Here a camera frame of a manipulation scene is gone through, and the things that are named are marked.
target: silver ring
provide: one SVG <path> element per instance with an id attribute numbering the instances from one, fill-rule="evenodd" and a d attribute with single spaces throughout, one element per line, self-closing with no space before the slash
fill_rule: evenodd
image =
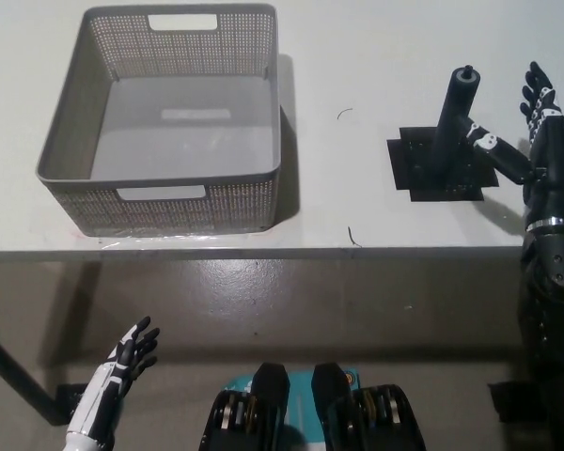
<path id="1" fill-rule="evenodd" d="M 539 219 L 538 221 L 529 224 L 526 228 L 526 231 L 530 232 L 531 230 L 535 230 L 536 228 L 547 226 L 564 226 L 564 219 L 556 218 L 555 216 L 547 219 Z"/>

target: black cylindrical post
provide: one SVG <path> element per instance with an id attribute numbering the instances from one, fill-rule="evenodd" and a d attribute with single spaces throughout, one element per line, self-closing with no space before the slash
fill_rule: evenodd
<path id="1" fill-rule="evenodd" d="M 480 74 L 472 66 L 455 69 L 451 74 L 431 148 L 430 168 L 436 177 L 444 176 L 455 158 L 462 139 L 457 117 L 470 114 L 479 83 Z"/>

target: perforated basket wall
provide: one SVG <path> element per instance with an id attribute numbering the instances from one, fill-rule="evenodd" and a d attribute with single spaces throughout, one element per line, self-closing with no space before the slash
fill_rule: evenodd
<path id="1" fill-rule="evenodd" d="M 151 14 L 216 14 L 210 31 L 166 32 Z M 203 184 L 199 199 L 125 201 L 115 182 L 90 180 L 110 85 L 122 78 L 259 76 L 277 96 L 275 11 L 267 5 L 94 8 L 79 33 L 55 121 L 38 166 L 41 181 L 90 236 L 260 231 L 274 223 L 278 171 Z M 279 119 L 277 97 L 275 117 Z M 279 141 L 279 124 L 274 140 Z"/>

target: white table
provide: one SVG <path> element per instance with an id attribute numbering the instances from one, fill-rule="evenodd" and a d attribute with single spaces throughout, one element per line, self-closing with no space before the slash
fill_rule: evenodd
<path id="1" fill-rule="evenodd" d="M 436 125 L 449 74 L 464 64 L 482 75 L 471 116 L 514 145 L 526 139 L 518 105 L 531 60 L 547 70 L 564 109 L 564 0 L 271 0 L 287 60 L 281 100 L 298 136 L 300 211 L 264 233 L 143 240 L 85 237 L 35 175 L 82 15 L 105 3 L 126 2 L 0 0 L 0 259 L 360 257 L 521 245 L 521 189 L 499 176 L 484 203 L 413 203 L 395 189 L 386 140 L 399 127 Z"/>

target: table leg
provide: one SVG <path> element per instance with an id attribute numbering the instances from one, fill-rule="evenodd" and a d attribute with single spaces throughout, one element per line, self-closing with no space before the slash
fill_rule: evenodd
<path id="1" fill-rule="evenodd" d="M 56 397 L 51 397 L 2 346 L 0 377 L 52 426 L 69 423 L 71 414 L 86 389 L 84 384 L 60 385 L 56 390 Z"/>

